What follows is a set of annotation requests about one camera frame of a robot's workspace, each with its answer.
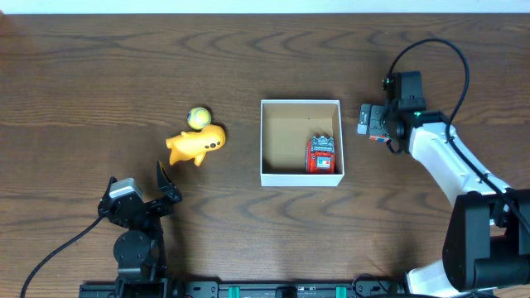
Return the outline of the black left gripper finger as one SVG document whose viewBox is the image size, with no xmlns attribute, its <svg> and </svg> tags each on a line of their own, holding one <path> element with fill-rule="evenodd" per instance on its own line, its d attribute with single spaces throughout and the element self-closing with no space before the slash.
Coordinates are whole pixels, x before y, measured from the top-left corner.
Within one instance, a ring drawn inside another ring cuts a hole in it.
<svg viewBox="0 0 530 298">
<path fill-rule="evenodd" d="M 110 189 L 113 183 L 117 182 L 117 179 L 114 176 L 111 176 L 108 182 L 107 189 L 105 190 L 105 194 L 108 195 L 110 193 Z"/>
<path fill-rule="evenodd" d="M 171 181 L 160 161 L 157 163 L 157 185 L 158 189 L 170 202 L 180 203 L 182 201 L 181 192 Z"/>
</svg>

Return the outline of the yellow grey toy ball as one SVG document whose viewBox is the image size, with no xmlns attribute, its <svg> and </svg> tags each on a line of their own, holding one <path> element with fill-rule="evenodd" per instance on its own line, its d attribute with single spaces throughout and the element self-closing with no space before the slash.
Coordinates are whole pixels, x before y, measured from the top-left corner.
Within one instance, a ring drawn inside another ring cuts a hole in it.
<svg viewBox="0 0 530 298">
<path fill-rule="evenodd" d="M 194 130 L 201 130 L 211 123 L 211 114 L 203 107 L 192 108 L 187 114 L 187 122 Z"/>
</svg>

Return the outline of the red and grey toy truck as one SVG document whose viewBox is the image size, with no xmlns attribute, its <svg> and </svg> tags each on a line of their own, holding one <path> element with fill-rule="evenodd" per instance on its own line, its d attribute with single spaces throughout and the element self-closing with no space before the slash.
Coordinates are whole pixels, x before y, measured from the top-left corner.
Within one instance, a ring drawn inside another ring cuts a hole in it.
<svg viewBox="0 0 530 298">
<path fill-rule="evenodd" d="M 335 173 L 335 140 L 333 137 L 313 136 L 306 146 L 306 172 Z"/>
</svg>

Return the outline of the multicoloured puzzle cube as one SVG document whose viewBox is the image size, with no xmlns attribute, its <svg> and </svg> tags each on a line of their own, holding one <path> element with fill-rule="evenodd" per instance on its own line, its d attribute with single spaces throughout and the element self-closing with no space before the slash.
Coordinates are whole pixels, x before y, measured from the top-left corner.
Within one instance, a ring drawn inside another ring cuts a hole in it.
<svg viewBox="0 0 530 298">
<path fill-rule="evenodd" d="M 372 140 L 372 141 L 383 142 L 383 143 L 386 143 L 386 142 L 390 141 L 390 138 L 388 136 L 384 136 L 384 135 L 378 135 L 378 136 L 371 135 L 369 137 L 369 139 Z"/>
</svg>

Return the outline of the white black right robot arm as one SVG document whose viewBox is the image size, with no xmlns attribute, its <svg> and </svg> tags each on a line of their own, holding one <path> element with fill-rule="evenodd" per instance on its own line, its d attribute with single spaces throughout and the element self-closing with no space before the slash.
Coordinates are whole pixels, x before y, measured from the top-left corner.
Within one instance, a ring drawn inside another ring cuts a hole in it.
<svg viewBox="0 0 530 298">
<path fill-rule="evenodd" d="M 529 192 L 491 174 L 441 112 L 429 111 L 420 72 L 391 73 L 383 105 L 365 103 L 358 132 L 405 152 L 452 207 L 441 260 L 411 270 L 413 295 L 452 297 L 529 283 Z"/>
</svg>

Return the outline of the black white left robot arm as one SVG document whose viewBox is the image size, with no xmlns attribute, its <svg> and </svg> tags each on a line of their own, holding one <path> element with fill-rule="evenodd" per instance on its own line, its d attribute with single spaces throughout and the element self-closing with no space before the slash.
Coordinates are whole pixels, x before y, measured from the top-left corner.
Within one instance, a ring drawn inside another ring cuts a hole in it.
<svg viewBox="0 0 530 298">
<path fill-rule="evenodd" d="M 125 228 L 115 242 L 113 255 L 118 278 L 129 283 L 153 282 L 164 276 L 166 255 L 161 218 L 173 213 L 181 192 L 157 163 L 157 185 L 162 197 L 145 201 L 133 178 L 112 177 L 98 205 L 98 215 Z"/>
</svg>

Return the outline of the open cardboard box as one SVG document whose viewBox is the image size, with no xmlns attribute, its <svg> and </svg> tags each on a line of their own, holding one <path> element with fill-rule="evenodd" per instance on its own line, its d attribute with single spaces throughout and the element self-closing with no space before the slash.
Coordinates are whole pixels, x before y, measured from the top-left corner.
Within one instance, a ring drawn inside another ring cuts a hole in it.
<svg viewBox="0 0 530 298">
<path fill-rule="evenodd" d="M 333 141 L 324 162 L 310 156 L 313 139 Z M 261 101 L 262 186 L 335 187 L 345 176 L 340 102 L 331 99 Z"/>
</svg>

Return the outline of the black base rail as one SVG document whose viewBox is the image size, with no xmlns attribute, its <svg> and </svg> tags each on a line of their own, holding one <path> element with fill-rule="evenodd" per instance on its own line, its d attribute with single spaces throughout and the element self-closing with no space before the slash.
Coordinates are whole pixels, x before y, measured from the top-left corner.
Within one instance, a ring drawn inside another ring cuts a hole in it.
<svg viewBox="0 0 530 298">
<path fill-rule="evenodd" d="M 406 294 L 407 290 L 401 282 L 373 278 L 313 283 L 183 282 L 165 279 L 150 283 L 87 282 L 79 287 L 79 298 L 356 298 Z"/>
</svg>

